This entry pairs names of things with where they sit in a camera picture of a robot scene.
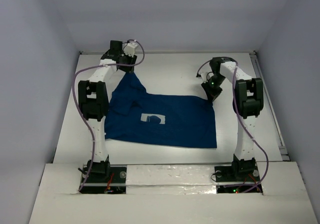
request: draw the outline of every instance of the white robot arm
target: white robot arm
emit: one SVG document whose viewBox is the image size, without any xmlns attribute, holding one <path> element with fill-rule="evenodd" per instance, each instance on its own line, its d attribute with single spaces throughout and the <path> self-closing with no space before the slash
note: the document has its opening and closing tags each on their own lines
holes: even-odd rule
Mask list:
<svg viewBox="0 0 320 224">
<path fill-rule="evenodd" d="M 135 50 L 138 47 L 136 40 L 128 40 L 123 47 L 122 41 L 110 41 L 110 49 L 101 57 L 97 70 L 87 80 L 78 83 L 78 107 L 83 119 L 92 131 L 93 148 L 91 160 L 79 170 L 83 173 L 83 182 L 79 188 L 82 190 L 86 182 L 107 183 L 112 173 L 125 173 L 124 167 L 111 167 L 109 153 L 105 144 L 105 119 L 109 111 L 109 98 L 107 83 L 110 77 L 120 69 L 124 72 L 132 72 L 136 64 Z"/>
<path fill-rule="evenodd" d="M 229 57 L 214 57 L 210 62 L 213 76 L 208 79 L 208 72 L 200 74 L 208 100 L 214 101 L 222 92 L 220 88 L 224 79 L 233 83 L 236 61 Z M 255 170 L 254 142 L 246 133 L 241 125 L 243 123 L 246 130 L 252 135 L 256 125 L 256 119 L 264 107 L 263 82 L 260 78 L 253 78 L 247 75 L 239 67 L 235 74 L 235 100 L 237 103 L 238 132 L 237 144 L 233 156 L 233 162 L 230 168 L 217 167 L 216 171 L 222 172 L 216 176 L 221 181 L 238 181 L 245 178 Z"/>
</svg>

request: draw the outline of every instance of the gray wall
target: gray wall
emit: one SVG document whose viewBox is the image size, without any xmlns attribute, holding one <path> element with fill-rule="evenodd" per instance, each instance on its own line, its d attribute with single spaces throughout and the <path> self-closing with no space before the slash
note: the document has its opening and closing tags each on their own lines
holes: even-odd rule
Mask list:
<svg viewBox="0 0 320 224">
<path fill-rule="evenodd" d="M 78 56 L 53 0 L 0 0 L 1 224 L 29 221 Z"/>
<path fill-rule="evenodd" d="M 320 0 L 288 0 L 258 59 L 285 145 L 320 220 Z"/>
<path fill-rule="evenodd" d="M 55 0 L 78 49 L 105 51 L 109 40 L 148 51 L 253 51 L 286 0 Z"/>
</svg>

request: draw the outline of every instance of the white platform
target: white platform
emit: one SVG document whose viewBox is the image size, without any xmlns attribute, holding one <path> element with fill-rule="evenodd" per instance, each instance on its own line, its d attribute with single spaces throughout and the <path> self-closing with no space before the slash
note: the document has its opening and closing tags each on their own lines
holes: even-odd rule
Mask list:
<svg viewBox="0 0 320 224">
<path fill-rule="evenodd" d="M 265 163 L 258 163 L 261 172 Z M 77 164 L 47 164 L 30 224 L 316 224 L 317 220 L 295 162 L 271 162 L 262 182 L 264 195 L 239 194 L 78 194 Z M 210 184 L 209 172 L 191 175 L 192 184 Z M 206 180 L 199 177 L 206 174 Z M 138 185 L 145 170 L 131 175 Z M 153 173 L 152 179 L 162 177 Z"/>
<path fill-rule="evenodd" d="M 193 95 L 206 98 L 201 87 L 201 79 L 196 72 L 201 64 L 212 57 L 229 56 L 239 62 L 247 74 L 255 77 L 255 71 L 248 53 L 183 53 L 147 54 L 145 61 L 135 68 L 135 73 L 148 93 L 164 95 Z M 77 71 L 99 64 L 101 55 L 80 55 Z M 209 65 L 203 70 L 210 70 Z M 81 73 L 76 82 L 86 80 L 95 70 Z M 107 83 L 108 96 L 116 88 L 124 72 L 115 73 Z M 139 144 L 117 140 L 105 143 L 112 165 L 123 164 L 192 164 L 228 163 L 233 160 L 237 143 L 237 117 L 232 108 L 232 85 L 225 80 L 223 92 L 214 101 L 217 149 L 180 148 L 170 146 Z M 259 116 L 255 129 L 256 140 L 268 153 L 270 161 L 282 161 L 279 151 L 280 138 L 268 104 Z M 70 96 L 55 153 L 54 163 L 84 164 L 90 158 L 92 144 L 90 135 L 76 110 Z M 257 161 L 265 161 L 265 156 L 254 148 Z"/>
</svg>

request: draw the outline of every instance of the screw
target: screw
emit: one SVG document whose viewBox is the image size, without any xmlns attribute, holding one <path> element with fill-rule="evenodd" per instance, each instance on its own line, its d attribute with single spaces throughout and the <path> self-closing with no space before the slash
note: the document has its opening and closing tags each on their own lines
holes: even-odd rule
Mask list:
<svg viewBox="0 0 320 224">
<path fill-rule="evenodd" d="M 120 178 L 126 178 L 127 173 L 125 171 L 120 172 Z"/>
<path fill-rule="evenodd" d="M 221 178 L 221 177 L 222 177 L 221 170 L 217 170 L 214 174 L 215 174 L 215 176 L 216 176 L 217 178 Z"/>
<path fill-rule="evenodd" d="M 258 170 L 254 170 L 252 174 L 253 174 L 254 177 L 257 178 L 259 176 L 259 171 Z"/>
</svg>

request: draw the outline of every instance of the purple cable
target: purple cable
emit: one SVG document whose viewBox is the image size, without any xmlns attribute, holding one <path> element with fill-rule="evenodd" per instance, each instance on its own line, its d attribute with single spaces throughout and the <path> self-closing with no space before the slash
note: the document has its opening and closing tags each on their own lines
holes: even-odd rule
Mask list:
<svg viewBox="0 0 320 224">
<path fill-rule="evenodd" d="M 90 174 L 90 171 L 92 169 L 92 165 L 94 163 L 94 158 L 95 158 L 95 148 L 96 148 L 96 138 L 95 138 L 95 134 L 92 130 L 92 128 L 90 127 L 89 123 L 87 122 L 87 120 L 84 118 L 81 110 L 80 110 L 80 107 L 77 103 L 77 97 L 76 97 L 76 91 L 75 91 L 75 85 L 76 85 L 76 78 L 77 76 L 82 73 L 82 72 L 85 72 L 85 71 L 88 71 L 88 70 L 91 70 L 91 69 L 96 69 L 96 68 L 103 68 L 105 66 L 121 66 L 121 67 L 134 67 L 134 66 L 137 66 L 139 64 L 141 64 L 144 59 L 145 59 L 145 56 L 146 56 L 146 53 L 145 53 L 145 50 L 143 48 L 143 46 L 140 44 L 140 42 L 138 42 L 137 40 L 133 40 L 133 39 L 129 39 L 127 42 L 135 42 L 135 43 L 138 43 L 138 45 L 140 46 L 141 50 L 142 50 L 142 59 L 136 63 L 136 64 L 133 64 L 133 65 L 130 65 L 130 64 L 119 64 L 119 63 L 113 63 L 113 64 L 106 64 L 106 65 L 95 65 L 95 66 L 91 66 L 91 67 L 87 67 L 85 69 L 82 69 L 82 70 L 79 70 L 77 71 L 75 74 L 74 74 L 74 78 L 73 78 L 73 84 L 72 84 L 72 96 L 73 96 L 73 100 L 74 100 L 74 104 L 75 104 L 75 107 L 78 111 L 78 113 L 80 114 L 80 117 L 81 119 L 83 120 L 84 124 L 87 126 L 87 128 L 89 129 L 90 131 L 90 134 L 91 134 L 91 137 L 92 137 L 92 155 L 91 155 L 91 162 L 90 162 L 90 165 L 88 167 L 88 171 L 86 172 L 85 174 L 85 177 L 84 177 L 84 180 L 82 182 L 82 184 L 80 185 L 79 187 L 79 192 L 81 191 L 81 189 L 84 187 L 84 185 L 86 184 L 87 182 L 87 179 L 89 177 L 89 174 Z"/>
<path fill-rule="evenodd" d="M 249 191 L 251 191 L 254 188 L 259 188 L 258 185 L 260 185 L 260 183 L 265 179 L 268 169 L 269 169 L 269 157 L 268 154 L 266 153 L 266 151 L 258 144 L 258 142 L 255 140 L 255 138 L 253 137 L 253 135 L 251 135 L 251 133 L 247 130 L 245 124 L 242 122 L 241 120 L 241 116 L 239 114 L 239 110 L 238 110 L 238 106 L 237 106 L 237 102 L 236 102 L 236 92 L 235 92 L 235 87 L 236 87 L 236 75 L 237 75 L 237 69 L 238 69 L 238 62 L 236 60 L 235 61 L 235 68 L 234 68 L 234 73 L 233 73 L 233 79 L 232 79 L 232 94 L 233 94 L 233 103 L 235 106 L 235 113 L 236 116 L 239 120 L 239 123 L 241 124 L 242 128 L 244 129 L 244 131 L 247 133 L 247 135 L 252 139 L 252 141 L 257 145 L 257 147 L 263 152 L 263 154 L 265 155 L 265 159 L 266 159 L 266 167 L 265 167 L 265 172 L 262 176 L 262 178 L 256 183 L 256 184 L 242 184 L 241 186 L 252 186 L 249 189 L 243 191 L 242 193 L 247 193 Z M 229 185 L 225 185 L 225 187 L 238 187 L 239 185 L 237 184 L 229 184 Z"/>
<path fill-rule="evenodd" d="M 200 72 L 200 70 L 201 70 L 201 68 L 203 68 L 207 63 L 209 63 L 211 60 L 207 60 L 205 63 L 203 63 L 200 67 L 199 67 L 199 69 L 198 69 L 198 71 L 196 72 L 196 75 L 198 76 L 199 75 L 199 72 Z"/>
</svg>

